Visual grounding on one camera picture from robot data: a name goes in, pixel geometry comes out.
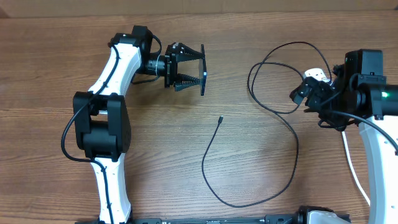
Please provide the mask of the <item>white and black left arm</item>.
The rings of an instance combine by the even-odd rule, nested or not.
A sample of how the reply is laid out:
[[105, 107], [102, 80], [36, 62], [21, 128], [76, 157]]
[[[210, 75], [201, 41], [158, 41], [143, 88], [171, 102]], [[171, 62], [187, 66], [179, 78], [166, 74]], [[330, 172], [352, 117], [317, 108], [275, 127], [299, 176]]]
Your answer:
[[91, 164], [98, 186], [100, 214], [96, 223], [132, 223], [132, 205], [127, 196], [124, 160], [131, 144], [131, 124], [125, 96], [137, 74], [150, 76], [150, 82], [164, 78], [166, 88], [181, 91], [199, 86], [205, 93], [207, 78], [205, 49], [193, 50], [180, 42], [151, 51], [159, 38], [146, 26], [134, 26], [130, 34], [117, 33], [109, 41], [111, 53], [102, 74], [86, 92], [73, 97], [73, 116], [61, 138], [65, 147], [67, 132], [75, 128], [76, 144], [85, 153], [82, 162]]

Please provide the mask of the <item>Samsung Galaxy smartphone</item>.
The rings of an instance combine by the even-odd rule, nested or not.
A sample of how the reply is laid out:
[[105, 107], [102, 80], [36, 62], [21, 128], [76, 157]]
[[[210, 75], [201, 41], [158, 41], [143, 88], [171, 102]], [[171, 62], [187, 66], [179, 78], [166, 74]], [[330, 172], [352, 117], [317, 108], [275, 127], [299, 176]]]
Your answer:
[[205, 57], [205, 46], [201, 44], [202, 57], [199, 62], [199, 75], [200, 75], [200, 95], [205, 94], [207, 69], [206, 69], [206, 57]]

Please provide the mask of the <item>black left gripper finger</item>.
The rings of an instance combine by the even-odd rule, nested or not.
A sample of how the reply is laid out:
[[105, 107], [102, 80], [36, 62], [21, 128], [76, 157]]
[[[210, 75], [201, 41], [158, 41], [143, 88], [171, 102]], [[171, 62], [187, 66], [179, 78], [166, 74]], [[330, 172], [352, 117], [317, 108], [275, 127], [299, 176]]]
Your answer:
[[193, 77], [190, 75], [186, 75], [186, 74], [178, 73], [176, 75], [176, 78], [177, 79], [174, 82], [174, 90], [175, 91], [181, 91], [186, 88], [201, 84], [201, 80], [199, 78]]
[[196, 51], [186, 46], [183, 43], [179, 43], [177, 46], [177, 63], [186, 62], [191, 60], [199, 60], [205, 58], [204, 45], [201, 44], [200, 51]]

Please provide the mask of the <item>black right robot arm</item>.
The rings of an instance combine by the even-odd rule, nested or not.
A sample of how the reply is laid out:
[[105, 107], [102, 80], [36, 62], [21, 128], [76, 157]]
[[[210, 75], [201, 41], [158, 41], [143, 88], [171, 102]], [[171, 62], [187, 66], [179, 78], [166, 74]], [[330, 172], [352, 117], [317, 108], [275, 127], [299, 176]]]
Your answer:
[[333, 72], [335, 80], [310, 73], [290, 98], [329, 128], [358, 126], [368, 163], [368, 222], [397, 223], [397, 85], [387, 84], [381, 50], [350, 51]]

